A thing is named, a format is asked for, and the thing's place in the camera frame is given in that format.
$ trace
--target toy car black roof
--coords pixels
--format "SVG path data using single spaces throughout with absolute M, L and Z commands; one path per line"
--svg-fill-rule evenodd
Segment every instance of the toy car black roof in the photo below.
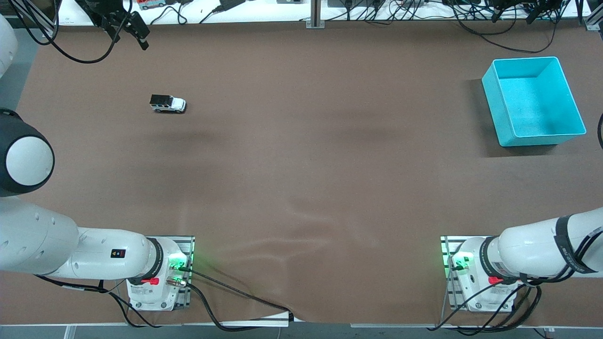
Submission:
M 151 96 L 151 105 L 171 105 L 172 104 L 172 96 L 171 95 L 161 95 L 161 94 L 153 94 Z

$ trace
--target white toy car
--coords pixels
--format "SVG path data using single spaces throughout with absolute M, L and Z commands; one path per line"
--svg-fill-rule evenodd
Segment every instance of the white toy car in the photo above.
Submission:
M 182 114 L 186 109 L 186 101 L 174 98 L 171 95 L 153 94 L 151 96 L 151 108 L 157 113 Z

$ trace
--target blue plastic bin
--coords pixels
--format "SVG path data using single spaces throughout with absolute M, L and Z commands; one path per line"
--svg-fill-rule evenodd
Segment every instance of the blue plastic bin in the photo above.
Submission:
M 494 60 L 482 84 L 501 146 L 555 145 L 586 134 L 556 57 Z

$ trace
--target red button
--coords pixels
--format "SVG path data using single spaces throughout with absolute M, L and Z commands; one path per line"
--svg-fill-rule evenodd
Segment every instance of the red button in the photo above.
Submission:
M 159 278 L 142 279 L 141 282 L 148 282 L 151 285 L 159 285 Z
M 490 283 L 490 285 L 494 285 L 497 282 L 501 282 L 502 279 L 501 278 L 497 278 L 497 277 L 488 277 L 488 282 Z

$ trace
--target table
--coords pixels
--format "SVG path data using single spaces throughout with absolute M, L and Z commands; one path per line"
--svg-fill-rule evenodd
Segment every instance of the table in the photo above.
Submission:
M 535 48 L 551 33 L 546 22 L 516 26 L 497 42 Z M 493 59 L 525 55 L 452 22 L 160 27 L 148 41 L 141 51 L 124 36 L 96 65 L 40 49 L 18 111 L 57 166 L 23 199 L 85 227 L 195 235 L 195 268 L 299 319 L 433 324 L 441 235 L 495 235 L 601 205 L 603 43 L 571 22 L 543 55 L 560 59 L 588 133 L 536 148 L 498 146 L 479 80 Z M 58 38 L 87 58 L 108 42 L 81 29 Z M 186 99 L 187 113 L 153 113 L 153 93 Z M 196 284 L 220 320 L 274 313 Z M 592 293 L 602 284 L 545 286 L 528 324 L 603 326 Z M 32 276 L 1 273 L 0 290 L 2 324 L 122 321 L 107 296 Z M 195 300 L 149 318 L 207 321 Z
M 375 19 L 376 20 L 388 20 L 391 16 L 391 12 L 395 12 L 398 4 L 398 0 L 386 0 L 384 6 L 379 10 Z M 195 0 L 182 8 L 181 14 L 189 21 L 189 23 L 196 24 L 205 18 L 205 16 L 219 5 L 219 0 L 201 1 Z M 479 4 L 485 6 L 484 0 Z M 130 6 L 130 0 L 124 0 L 124 8 L 127 10 Z M 459 11 L 468 10 L 468 6 L 457 6 Z M 142 19 L 147 24 L 157 18 L 165 8 L 152 8 L 149 10 L 140 10 L 136 1 L 133 4 L 133 10 L 138 11 L 142 16 Z M 354 20 L 357 17 L 363 19 L 362 13 L 365 11 L 365 7 L 358 6 L 350 12 L 350 17 Z M 346 16 L 342 15 L 346 12 L 345 8 L 328 7 L 327 0 L 322 0 L 321 7 L 321 18 L 328 20 L 335 17 L 335 20 L 345 20 Z M 454 20 L 454 12 L 450 7 L 442 4 L 438 1 L 426 2 L 424 5 L 419 7 L 415 16 L 411 13 L 405 13 L 405 11 L 399 11 L 396 13 L 397 19 L 410 19 L 413 20 Z M 586 4 L 582 10 L 582 15 L 587 17 L 590 14 L 589 6 Z M 578 11 L 574 1 L 567 3 L 567 9 L 563 13 L 564 18 L 573 18 L 578 16 Z M 224 22 L 278 22 L 278 21 L 301 21 L 310 17 L 310 0 L 302 0 L 299 4 L 278 4 L 277 0 L 253 0 L 247 1 L 231 10 L 211 15 L 204 23 L 215 24 Z M 491 13 L 484 12 L 484 17 L 491 18 Z M 524 14 L 523 10 L 517 11 L 517 17 L 524 19 L 527 14 Z M 515 18 L 514 11 L 508 11 L 502 19 L 512 20 Z M 175 11 L 168 10 L 164 16 L 157 20 L 156 25 L 164 24 L 177 24 L 177 15 Z M 61 26 L 91 26 L 92 23 L 87 17 L 85 12 L 75 3 L 74 0 L 63 0 L 59 10 L 59 24 Z

